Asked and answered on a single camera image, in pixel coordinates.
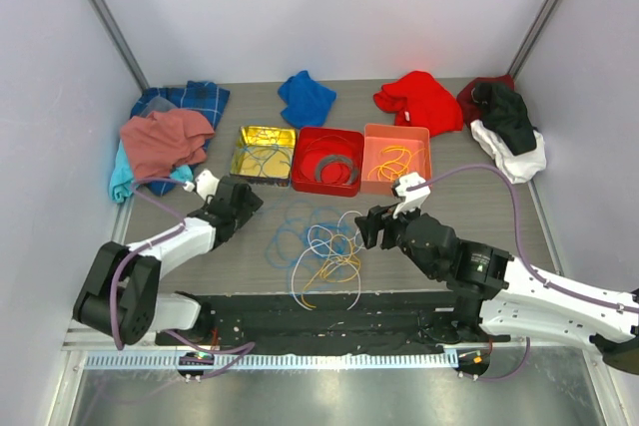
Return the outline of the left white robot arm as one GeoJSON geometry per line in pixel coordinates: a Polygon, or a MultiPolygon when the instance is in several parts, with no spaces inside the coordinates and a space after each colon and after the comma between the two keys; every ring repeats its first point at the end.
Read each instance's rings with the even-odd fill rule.
{"type": "Polygon", "coordinates": [[[209,306],[190,293],[160,293],[160,282],[226,243],[264,204],[248,183],[208,170],[192,181],[169,182],[198,196],[202,206],[186,215],[171,212],[177,224],[150,238],[104,243],[73,306],[75,321],[110,336],[119,350],[149,332],[179,332],[193,345],[211,337],[209,306]]]}

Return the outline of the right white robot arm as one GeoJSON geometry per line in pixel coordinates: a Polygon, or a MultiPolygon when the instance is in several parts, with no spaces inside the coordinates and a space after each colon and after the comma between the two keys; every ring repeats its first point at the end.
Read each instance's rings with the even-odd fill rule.
{"type": "Polygon", "coordinates": [[[420,210],[375,207],[354,222],[365,248],[398,248],[456,295],[450,326],[459,339],[529,336],[597,352],[607,366],[637,374],[636,291],[602,289],[540,270],[520,256],[461,239],[420,210]]]}

